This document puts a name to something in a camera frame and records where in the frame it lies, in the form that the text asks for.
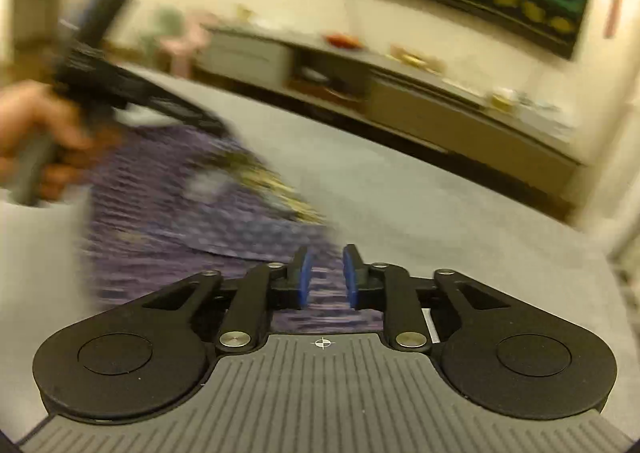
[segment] gray table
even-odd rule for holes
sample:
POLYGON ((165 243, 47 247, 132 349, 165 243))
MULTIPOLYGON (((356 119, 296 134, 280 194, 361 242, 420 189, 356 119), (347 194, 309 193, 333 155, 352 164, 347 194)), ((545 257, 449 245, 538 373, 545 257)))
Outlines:
MULTIPOLYGON (((349 133, 205 86, 142 71, 212 108, 321 210, 335 241, 366 261, 430 276, 449 267, 587 327, 618 361, 604 415, 640 436, 638 351, 616 280, 581 234, 476 184, 349 133)), ((166 120, 144 109, 132 123, 166 120)), ((78 238, 86 192, 33 210, 0 202, 0 429, 20 438, 45 416, 31 377, 39 344, 95 311, 78 238)))

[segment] pink chair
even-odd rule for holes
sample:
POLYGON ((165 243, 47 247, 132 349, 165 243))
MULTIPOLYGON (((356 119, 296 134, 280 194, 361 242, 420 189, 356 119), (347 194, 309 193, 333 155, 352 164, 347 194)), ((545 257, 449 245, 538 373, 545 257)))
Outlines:
POLYGON ((198 50, 207 46, 210 33, 206 27, 216 26, 218 17, 211 12, 190 12, 184 18, 184 34, 158 40, 162 51, 171 56, 172 76, 191 79, 191 62, 198 50))

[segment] white calibration symbol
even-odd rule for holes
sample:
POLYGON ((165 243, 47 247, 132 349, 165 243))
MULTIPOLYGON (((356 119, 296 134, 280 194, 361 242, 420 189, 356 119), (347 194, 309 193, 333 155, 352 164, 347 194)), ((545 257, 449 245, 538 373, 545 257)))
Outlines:
POLYGON ((314 344, 316 347, 322 348, 324 350, 325 348, 330 347, 335 343, 333 341, 329 341, 328 339, 321 338, 319 340, 314 341, 314 344))

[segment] purple cloth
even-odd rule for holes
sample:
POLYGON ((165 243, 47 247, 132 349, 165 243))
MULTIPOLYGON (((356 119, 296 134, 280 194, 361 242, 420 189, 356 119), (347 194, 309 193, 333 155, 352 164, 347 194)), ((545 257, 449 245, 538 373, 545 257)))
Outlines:
POLYGON ((87 252, 105 308, 205 269, 242 277, 256 264, 314 254, 309 306, 279 311, 273 330, 376 331, 382 316, 354 311, 342 262, 322 218, 231 137, 186 126, 131 129, 92 175, 87 252))

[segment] metal screw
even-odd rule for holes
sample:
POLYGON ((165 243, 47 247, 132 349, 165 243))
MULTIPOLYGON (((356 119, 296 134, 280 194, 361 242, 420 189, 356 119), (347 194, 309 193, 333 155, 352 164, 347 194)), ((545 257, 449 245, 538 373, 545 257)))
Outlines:
POLYGON ((402 332, 396 336, 396 342, 405 348, 420 348, 427 344, 427 338, 419 332, 402 332))
POLYGON ((251 336, 246 332, 231 331, 220 336, 220 343, 230 348, 244 347, 251 341, 251 336))

